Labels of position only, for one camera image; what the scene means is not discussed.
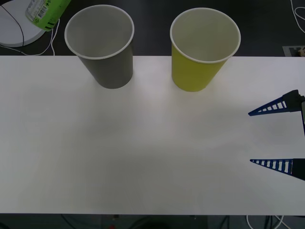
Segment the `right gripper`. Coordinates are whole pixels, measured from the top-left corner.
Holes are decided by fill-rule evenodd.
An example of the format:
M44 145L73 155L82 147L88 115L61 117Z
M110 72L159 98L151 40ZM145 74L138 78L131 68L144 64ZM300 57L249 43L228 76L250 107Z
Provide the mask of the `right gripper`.
M305 134L305 97L298 90L292 90L283 96L264 104L251 112L249 116L298 112L302 114L302 125ZM250 159L250 162L277 171L302 181L305 180L305 159Z

